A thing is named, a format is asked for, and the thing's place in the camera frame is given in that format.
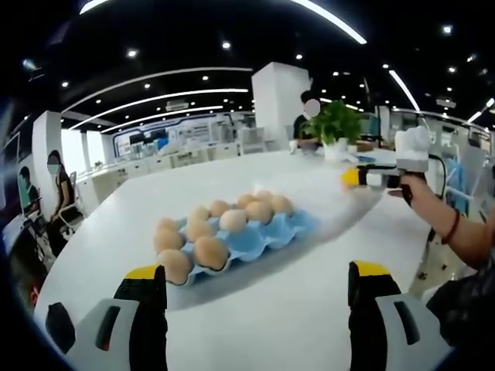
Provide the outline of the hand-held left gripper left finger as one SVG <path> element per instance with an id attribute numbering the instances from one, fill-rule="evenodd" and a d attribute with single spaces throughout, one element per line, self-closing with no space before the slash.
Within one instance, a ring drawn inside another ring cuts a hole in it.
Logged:
<path id="1" fill-rule="evenodd" d="M 67 362 L 74 370 L 166 370 L 166 309 L 165 268 L 129 272 L 76 325 Z"/>

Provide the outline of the person's right hand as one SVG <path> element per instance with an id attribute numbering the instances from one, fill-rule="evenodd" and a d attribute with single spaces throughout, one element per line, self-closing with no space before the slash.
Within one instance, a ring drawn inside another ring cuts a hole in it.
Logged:
<path id="1" fill-rule="evenodd" d="M 411 207 L 443 240 L 449 243 L 460 221 L 456 209 L 439 199 L 426 182 L 412 174 L 404 175 L 401 184 L 411 190 Z"/>

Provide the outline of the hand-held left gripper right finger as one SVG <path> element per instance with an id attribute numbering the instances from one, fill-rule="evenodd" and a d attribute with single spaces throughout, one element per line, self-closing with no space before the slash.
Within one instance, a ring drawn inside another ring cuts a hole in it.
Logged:
<path id="1" fill-rule="evenodd" d="M 435 370 L 452 351 L 439 320 L 380 264 L 349 263 L 348 305 L 352 370 Z"/>

